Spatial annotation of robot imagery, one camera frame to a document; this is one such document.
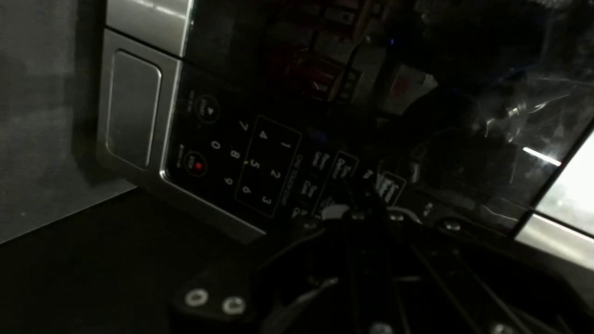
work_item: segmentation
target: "gray wall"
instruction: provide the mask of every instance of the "gray wall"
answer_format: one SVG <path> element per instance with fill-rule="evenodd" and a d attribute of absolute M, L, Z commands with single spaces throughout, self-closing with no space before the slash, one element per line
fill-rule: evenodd
<path fill-rule="evenodd" d="M 0 242 L 132 188 L 94 158 L 105 2 L 0 1 Z"/>

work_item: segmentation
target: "dark countertop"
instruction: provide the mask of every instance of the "dark countertop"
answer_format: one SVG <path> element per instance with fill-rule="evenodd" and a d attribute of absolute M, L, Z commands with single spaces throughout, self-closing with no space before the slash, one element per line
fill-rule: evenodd
<path fill-rule="evenodd" d="M 176 289 L 243 246 L 134 189 L 0 245 L 0 333 L 167 334 Z M 594 273 L 544 257 L 594 304 Z"/>

